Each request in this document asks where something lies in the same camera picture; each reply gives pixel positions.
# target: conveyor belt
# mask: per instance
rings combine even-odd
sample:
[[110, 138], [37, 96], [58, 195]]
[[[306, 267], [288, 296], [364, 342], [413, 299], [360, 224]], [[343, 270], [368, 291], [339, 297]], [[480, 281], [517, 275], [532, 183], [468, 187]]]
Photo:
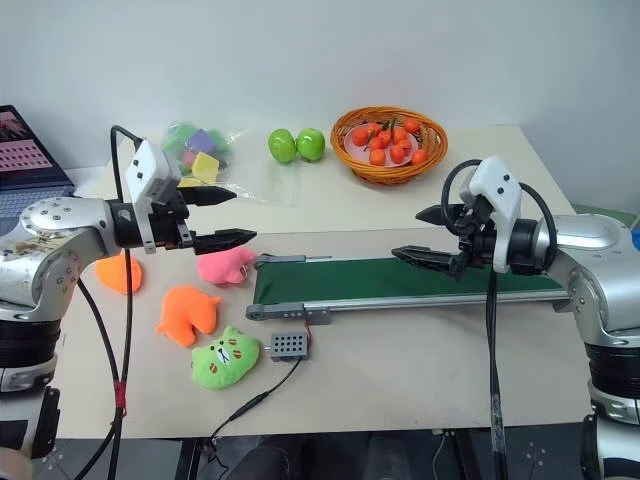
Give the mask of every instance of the conveyor belt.
[[[247, 317], [314, 317], [330, 311], [456, 305], [485, 301], [488, 269], [470, 268], [460, 282], [394, 257], [334, 259], [260, 256]], [[499, 276], [498, 301], [561, 300], [567, 295], [545, 277]]]

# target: black wire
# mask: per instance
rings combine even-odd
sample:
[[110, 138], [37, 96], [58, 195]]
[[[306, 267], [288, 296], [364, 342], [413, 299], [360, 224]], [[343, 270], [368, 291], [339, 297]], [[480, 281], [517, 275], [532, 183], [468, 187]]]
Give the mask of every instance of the black wire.
[[464, 170], [467, 167], [473, 167], [480, 165], [481, 160], [467, 160], [466, 162], [462, 162], [459, 165], [456, 165], [453, 170], [449, 173], [446, 180], [444, 181], [444, 186], [442, 187], [442, 197], [440, 198], [440, 211], [442, 214], [442, 221], [444, 222], [444, 226], [447, 227], [447, 230], [451, 232], [451, 234], [460, 236], [470, 233], [465, 229], [461, 229], [455, 226], [455, 221], [449, 215], [449, 192], [451, 191], [451, 184], [453, 183], [453, 179], [460, 173], [461, 170]]
[[[100, 330], [100, 337], [102, 338], [102, 343], [104, 343], [104, 348], [107, 352], [107, 358], [109, 360], [109, 368], [111, 370], [111, 377], [113, 378], [114, 382], [117, 382], [119, 379], [118, 366], [116, 364], [115, 356], [113, 355], [113, 348], [111, 347], [111, 342], [109, 341], [107, 330], [105, 329], [104, 322], [102, 320], [102, 315], [100, 315], [100, 311], [98, 310], [98, 306], [96, 305], [96, 302], [93, 300], [93, 297], [91, 296], [91, 294], [89, 293], [89, 290], [87, 290], [87, 287], [85, 286], [84, 282], [81, 279], [78, 280], [78, 288], [80, 288], [82, 295], [84, 295], [84, 298], [87, 300], [87, 303], [89, 304], [89, 308], [91, 308], [91, 311], [93, 312], [93, 316], [96, 319], [98, 330]], [[95, 451], [93, 456], [89, 459], [89, 461], [86, 463], [86, 465], [82, 467], [82, 470], [80, 470], [80, 472], [74, 477], [74, 480], [82, 480], [87, 475], [87, 473], [89, 473], [89, 471], [96, 464], [100, 456], [107, 449], [109, 442], [111, 442], [111, 439], [113, 438], [113, 434], [114, 434], [114, 428], [112, 425], [111, 428], [109, 429], [109, 432], [107, 433], [107, 436], [102, 440], [97, 450]]]
[[251, 400], [249, 400], [244, 405], [242, 405], [240, 408], [238, 408], [235, 412], [233, 412], [229, 416], [229, 418], [227, 418], [224, 422], [222, 422], [213, 431], [213, 433], [209, 437], [209, 439], [211, 440], [211, 443], [213, 444], [213, 442], [215, 441], [215, 439], [216, 439], [218, 433], [220, 432], [220, 430], [222, 430], [226, 425], [228, 425], [229, 423], [233, 422], [235, 419], [240, 418], [242, 415], [247, 413], [249, 410], [251, 410], [252, 408], [256, 407], [260, 402], [262, 402], [265, 398], [267, 398], [269, 395], [271, 395], [273, 392], [275, 392], [278, 388], [280, 388], [280, 386], [284, 382], [286, 382], [289, 379], [289, 377], [291, 377], [291, 375], [293, 375], [293, 372], [296, 371], [296, 368], [298, 368], [298, 365], [300, 365], [300, 360], [299, 359], [296, 361], [296, 363], [293, 365], [293, 367], [291, 367], [291, 370], [289, 370], [289, 372], [282, 378], [282, 380], [280, 380], [274, 387], [270, 388], [269, 390], [265, 390], [264, 392], [256, 395]]
[[[120, 179], [120, 169], [118, 167], [118, 144], [117, 134], [121, 133], [131, 141], [133, 141], [136, 150], [142, 143], [142, 139], [119, 125], [111, 127], [111, 165], [113, 167], [113, 180], [116, 185], [116, 194], [120, 202], [124, 202], [122, 195], [122, 182]], [[129, 377], [129, 359], [131, 355], [131, 331], [133, 326], [133, 285], [131, 278], [131, 253], [128, 248], [124, 249], [125, 270], [127, 274], [127, 321], [125, 326], [124, 354], [122, 359], [122, 376], [120, 378], [120, 388], [126, 388], [127, 378]], [[116, 469], [118, 467], [118, 454], [120, 453], [120, 441], [122, 439], [122, 419], [125, 410], [123, 407], [116, 407], [113, 419], [113, 443], [111, 446], [111, 459], [109, 460], [108, 480], [114, 480]]]
[[498, 367], [496, 364], [496, 305], [498, 299], [498, 275], [491, 269], [489, 284], [487, 285], [486, 327], [487, 342], [489, 344], [489, 393], [491, 415], [491, 446], [496, 478], [506, 480], [507, 448], [502, 421], [502, 405], [500, 400], [500, 382], [498, 381]]
[[547, 270], [553, 264], [556, 254], [558, 253], [558, 232], [556, 230], [556, 223], [553, 221], [553, 215], [551, 210], [549, 210], [549, 206], [542, 196], [533, 189], [533, 187], [530, 187], [526, 183], [520, 183], [520, 188], [527, 192], [538, 204], [538, 207], [542, 211], [544, 221], [547, 224], [547, 230], [549, 230], [549, 248], [547, 248], [547, 254], [542, 267], [544, 270]]
[[218, 462], [218, 465], [220, 465], [220, 468], [223, 469], [222, 472], [220, 472], [220, 475], [218, 475], [218, 480], [222, 480], [222, 477], [224, 477], [225, 473], [229, 471], [229, 466], [222, 463], [220, 461], [220, 458], [217, 455], [214, 457], [214, 460]]
[[296, 368], [298, 368], [298, 365], [300, 365], [300, 360], [298, 360], [298, 361], [293, 365], [293, 367], [291, 368], [291, 370], [289, 370], [289, 373], [287, 373], [287, 374], [284, 376], [284, 378], [283, 378], [282, 380], [280, 380], [278, 383], [276, 383], [275, 387], [273, 387], [273, 388], [271, 388], [271, 389], [267, 390], [267, 392], [268, 392], [269, 394], [272, 394], [272, 393], [273, 393], [273, 392], [275, 392], [278, 388], [280, 388], [280, 386], [281, 386], [284, 382], [286, 382], [286, 381], [289, 379], [289, 377], [290, 377], [291, 375], [293, 375], [293, 372], [295, 372], [295, 371], [296, 371]]
[[531, 462], [531, 467], [529, 468], [529, 476], [527, 477], [527, 480], [533, 480], [533, 474], [536, 471], [536, 461], [532, 461]]
[[133, 133], [131, 133], [126, 128], [121, 127], [120, 125], [114, 125], [111, 127], [111, 132], [109, 134], [110, 144], [111, 144], [111, 165], [113, 167], [113, 180], [116, 183], [116, 195], [118, 196], [118, 200], [120, 202], [124, 202], [124, 198], [122, 195], [122, 182], [120, 181], [120, 168], [118, 165], [118, 133], [121, 133], [125, 137], [129, 138], [136, 147], [136, 150], [142, 143], [142, 139]]
[[111, 428], [109, 429], [109, 433], [107, 433], [107, 436], [104, 438], [104, 440], [102, 440], [102, 443], [100, 444], [98, 449], [95, 451], [93, 456], [89, 459], [87, 464], [84, 467], [82, 467], [82, 470], [80, 470], [80, 473], [78, 473], [78, 475], [76, 475], [73, 480], [82, 480], [87, 475], [87, 473], [89, 473], [89, 470], [93, 468], [93, 466], [96, 464], [100, 456], [107, 449], [109, 442], [113, 438], [113, 430], [114, 430], [113, 425], [111, 425]]
[[111, 369], [111, 378], [114, 382], [117, 382], [120, 378], [118, 374], [118, 365], [116, 365], [116, 358], [113, 354], [113, 348], [111, 347], [111, 341], [109, 340], [109, 335], [107, 334], [107, 329], [104, 327], [104, 321], [102, 320], [102, 315], [100, 315], [100, 310], [98, 310], [98, 306], [96, 302], [93, 300], [93, 297], [87, 290], [82, 279], [78, 279], [78, 288], [84, 295], [87, 303], [89, 304], [89, 308], [93, 312], [93, 316], [96, 319], [96, 323], [98, 324], [98, 330], [100, 330], [100, 337], [102, 338], [102, 343], [104, 343], [104, 349], [107, 352], [107, 359], [109, 360], [109, 368]]

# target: orange plush toy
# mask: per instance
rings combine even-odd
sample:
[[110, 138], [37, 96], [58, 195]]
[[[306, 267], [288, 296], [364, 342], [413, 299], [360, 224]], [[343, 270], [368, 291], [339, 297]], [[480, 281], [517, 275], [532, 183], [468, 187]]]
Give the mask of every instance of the orange plush toy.
[[[96, 277], [105, 287], [109, 287], [123, 295], [127, 294], [127, 269], [124, 252], [117, 257], [103, 258], [96, 262]], [[142, 285], [142, 268], [138, 261], [131, 257], [131, 286], [135, 293]]]
[[164, 296], [162, 320], [156, 332], [163, 333], [182, 347], [196, 341], [193, 327], [202, 333], [211, 333], [216, 328], [216, 305], [220, 297], [210, 297], [195, 287], [174, 287]]

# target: pink plush toy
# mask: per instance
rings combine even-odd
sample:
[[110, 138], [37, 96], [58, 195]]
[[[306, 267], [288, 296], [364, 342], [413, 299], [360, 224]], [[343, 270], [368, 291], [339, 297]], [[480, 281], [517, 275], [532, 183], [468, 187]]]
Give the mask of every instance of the pink plush toy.
[[198, 275], [214, 285], [242, 283], [246, 278], [246, 266], [255, 259], [256, 254], [245, 247], [200, 255]]

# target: red cable tie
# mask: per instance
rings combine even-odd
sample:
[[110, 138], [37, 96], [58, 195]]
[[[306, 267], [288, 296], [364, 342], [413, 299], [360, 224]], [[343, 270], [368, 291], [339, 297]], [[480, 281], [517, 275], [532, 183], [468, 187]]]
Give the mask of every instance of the red cable tie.
[[122, 408], [124, 410], [123, 417], [127, 416], [127, 383], [126, 382], [113, 382], [113, 389], [116, 394], [116, 408]]

